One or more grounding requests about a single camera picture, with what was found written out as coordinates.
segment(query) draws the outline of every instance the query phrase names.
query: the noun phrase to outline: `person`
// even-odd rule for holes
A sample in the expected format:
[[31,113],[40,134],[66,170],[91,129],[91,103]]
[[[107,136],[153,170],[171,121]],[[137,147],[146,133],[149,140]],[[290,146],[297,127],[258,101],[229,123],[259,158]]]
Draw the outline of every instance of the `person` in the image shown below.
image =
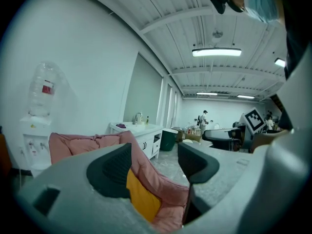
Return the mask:
[[274,122],[272,120],[272,116],[271,115],[269,115],[268,120],[266,121],[266,124],[268,126],[268,132],[272,131],[273,127],[274,127]]
[[[311,41],[307,11],[310,0],[225,0],[236,12],[246,12],[250,17],[264,23],[279,22],[287,31],[287,59],[285,77],[288,79],[300,62],[308,43]],[[292,129],[284,110],[279,121],[282,129]]]
[[200,128],[200,130],[201,130],[201,134],[204,133],[204,131],[206,130],[206,125],[208,124],[206,114],[207,114],[207,111],[204,110],[204,113],[203,113],[203,115],[202,115],[201,118],[200,118],[200,125],[199,125],[199,128]]

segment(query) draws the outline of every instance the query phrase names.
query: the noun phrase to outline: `surgical mask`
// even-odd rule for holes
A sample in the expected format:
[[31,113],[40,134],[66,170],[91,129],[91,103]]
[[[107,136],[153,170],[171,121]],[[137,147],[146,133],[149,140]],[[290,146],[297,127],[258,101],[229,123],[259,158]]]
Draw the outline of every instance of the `surgical mask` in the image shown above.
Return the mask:
[[278,9],[275,0],[244,0],[249,16],[264,23],[278,20]]

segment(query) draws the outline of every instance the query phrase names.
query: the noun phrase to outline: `ceiling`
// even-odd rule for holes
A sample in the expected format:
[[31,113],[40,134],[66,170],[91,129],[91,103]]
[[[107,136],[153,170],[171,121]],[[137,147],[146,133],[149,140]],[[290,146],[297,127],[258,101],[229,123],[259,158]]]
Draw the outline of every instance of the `ceiling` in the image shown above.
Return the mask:
[[[218,92],[220,97],[269,99],[285,82],[276,58],[286,59],[286,31],[210,0],[99,0],[147,43],[185,97]],[[219,42],[213,32],[222,32]],[[239,48],[239,57],[193,57],[196,48]]]

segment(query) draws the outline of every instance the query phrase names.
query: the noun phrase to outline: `ceiling light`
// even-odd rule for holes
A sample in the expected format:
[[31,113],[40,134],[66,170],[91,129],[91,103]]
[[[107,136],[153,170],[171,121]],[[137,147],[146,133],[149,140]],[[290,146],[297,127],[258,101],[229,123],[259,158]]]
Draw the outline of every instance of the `ceiling light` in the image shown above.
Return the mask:
[[241,96],[241,95],[239,95],[239,96],[237,96],[237,97],[239,97],[239,98],[245,98],[245,99],[254,99],[253,96]]
[[203,56],[234,56],[238,57],[242,53],[240,49],[232,48],[209,48],[209,49],[194,49],[192,51],[194,57]]
[[275,64],[278,65],[278,66],[281,66],[281,67],[283,67],[283,68],[285,68],[285,66],[286,66],[285,61],[282,60],[282,59],[280,59],[280,58],[277,58],[277,59],[275,60]]
[[198,96],[217,96],[217,93],[204,93],[204,92],[197,92]]

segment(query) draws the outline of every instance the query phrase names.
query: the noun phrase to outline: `green trash bin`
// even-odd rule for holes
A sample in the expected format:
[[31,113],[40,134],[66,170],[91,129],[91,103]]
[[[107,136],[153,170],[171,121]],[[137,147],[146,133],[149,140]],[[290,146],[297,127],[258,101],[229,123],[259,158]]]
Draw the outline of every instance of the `green trash bin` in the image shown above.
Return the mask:
[[160,150],[171,151],[175,145],[177,133],[178,131],[174,129],[163,129],[161,135]]

